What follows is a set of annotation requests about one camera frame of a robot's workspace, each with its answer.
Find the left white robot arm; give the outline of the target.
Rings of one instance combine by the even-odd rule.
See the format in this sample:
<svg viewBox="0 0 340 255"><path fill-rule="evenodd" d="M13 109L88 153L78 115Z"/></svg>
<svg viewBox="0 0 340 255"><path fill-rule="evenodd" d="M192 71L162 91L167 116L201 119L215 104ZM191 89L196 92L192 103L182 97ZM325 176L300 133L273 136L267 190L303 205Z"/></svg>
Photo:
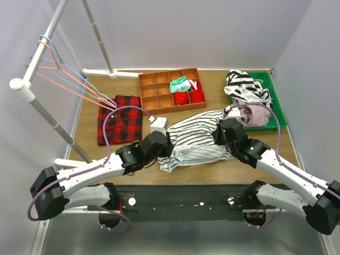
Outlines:
<svg viewBox="0 0 340 255"><path fill-rule="evenodd" d="M27 216L31 221L48 220L65 209L85 205L114 209L118 197L110 191L111 186L93 188L91 185L142 170L157 158L168 156L172 149L169 134L154 131L141 142L122 146L90 164L58 172L53 167L44 168L30 188L32 201Z"/></svg>

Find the thin striped tank top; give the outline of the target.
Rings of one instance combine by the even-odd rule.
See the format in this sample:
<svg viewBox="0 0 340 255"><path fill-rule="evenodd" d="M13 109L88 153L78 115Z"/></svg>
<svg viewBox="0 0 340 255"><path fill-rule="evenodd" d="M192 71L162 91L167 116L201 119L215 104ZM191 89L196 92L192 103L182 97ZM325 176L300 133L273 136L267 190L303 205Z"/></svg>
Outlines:
<svg viewBox="0 0 340 255"><path fill-rule="evenodd" d="M212 133L216 130L217 124L226 116L225 109L210 110L183 119L171 125L167 132L171 137L171 142L176 146L201 145L206 142L213 142ZM159 168L162 171L172 173L178 167L171 166L168 158L158 158Z"/></svg>

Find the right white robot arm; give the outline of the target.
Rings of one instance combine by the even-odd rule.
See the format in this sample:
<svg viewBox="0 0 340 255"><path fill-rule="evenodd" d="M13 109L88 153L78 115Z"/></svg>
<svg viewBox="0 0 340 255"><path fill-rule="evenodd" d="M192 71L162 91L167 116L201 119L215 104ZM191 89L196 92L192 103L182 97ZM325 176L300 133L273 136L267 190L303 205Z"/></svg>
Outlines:
<svg viewBox="0 0 340 255"><path fill-rule="evenodd" d="M276 150L257 139L250 139L235 118L219 121L214 142L225 146L240 162L262 170L285 184L282 190L263 181L254 181L235 199L247 208L273 206L303 217L316 231L331 235L339 225L339 182L328 183L283 159Z"/></svg>

